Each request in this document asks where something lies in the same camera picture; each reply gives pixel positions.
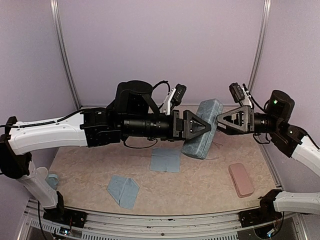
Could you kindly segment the grey-blue glasses case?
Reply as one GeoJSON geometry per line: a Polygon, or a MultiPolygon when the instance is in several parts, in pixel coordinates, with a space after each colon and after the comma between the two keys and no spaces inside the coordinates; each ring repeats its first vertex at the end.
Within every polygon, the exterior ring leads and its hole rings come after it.
{"type": "Polygon", "coordinates": [[[223,108],[223,104],[216,98],[199,104],[196,114],[187,118],[192,138],[184,141],[182,154],[198,160],[207,157],[218,127],[217,116],[222,113],[223,108]]]}

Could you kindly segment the square light blue cloth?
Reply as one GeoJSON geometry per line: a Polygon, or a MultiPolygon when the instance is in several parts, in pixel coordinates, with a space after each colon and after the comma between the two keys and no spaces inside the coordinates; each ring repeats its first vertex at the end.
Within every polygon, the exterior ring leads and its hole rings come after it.
{"type": "Polygon", "coordinates": [[[180,172],[181,151],[176,148],[154,148],[151,152],[151,171],[179,173],[180,172]]]}

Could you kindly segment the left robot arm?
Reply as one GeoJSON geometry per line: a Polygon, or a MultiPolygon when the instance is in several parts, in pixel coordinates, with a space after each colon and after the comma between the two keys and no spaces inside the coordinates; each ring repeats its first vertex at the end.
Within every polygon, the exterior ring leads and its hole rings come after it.
{"type": "Polygon", "coordinates": [[[175,110],[186,87],[178,84],[161,110],[152,98],[154,87],[142,80],[121,82],[106,107],[79,109],[67,116],[34,122],[10,117],[0,137],[0,170],[20,181],[46,212],[63,223],[70,218],[63,196],[49,186],[32,162],[32,152],[59,147],[101,147],[129,137],[151,141],[185,141],[211,130],[211,125],[189,110],[175,110]]]}

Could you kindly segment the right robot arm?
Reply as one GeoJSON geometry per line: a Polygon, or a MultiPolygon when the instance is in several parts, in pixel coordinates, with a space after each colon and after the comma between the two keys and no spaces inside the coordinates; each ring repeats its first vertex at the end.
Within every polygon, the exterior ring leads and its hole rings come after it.
{"type": "MultiPolygon", "coordinates": [[[[316,175],[320,174],[319,146],[306,130],[289,124],[295,102],[288,94],[281,90],[273,90],[261,113],[242,103],[245,96],[252,100],[249,93],[232,90],[231,94],[240,107],[216,117],[221,132],[230,136],[268,134],[270,142],[280,152],[305,165],[316,175]]],[[[261,198],[255,216],[260,222],[266,222],[274,214],[282,212],[319,215],[320,194],[271,190],[261,198]]]]}

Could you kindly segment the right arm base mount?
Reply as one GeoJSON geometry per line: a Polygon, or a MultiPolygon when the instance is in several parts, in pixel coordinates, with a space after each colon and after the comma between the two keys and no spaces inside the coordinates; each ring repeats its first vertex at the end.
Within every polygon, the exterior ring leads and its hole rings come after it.
{"type": "Polygon", "coordinates": [[[240,211],[238,216],[241,227],[246,228],[281,219],[283,214],[274,207],[276,196],[281,192],[280,189],[272,189],[260,198],[258,208],[240,211]]]}

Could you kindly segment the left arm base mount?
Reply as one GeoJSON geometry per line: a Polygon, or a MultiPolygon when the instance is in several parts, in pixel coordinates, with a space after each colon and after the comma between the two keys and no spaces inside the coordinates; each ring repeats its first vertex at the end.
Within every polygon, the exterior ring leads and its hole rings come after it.
{"type": "Polygon", "coordinates": [[[57,191],[56,195],[56,206],[54,208],[44,208],[43,218],[55,223],[83,229],[88,214],[84,211],[65,208],[62,194],[57,191]]]}

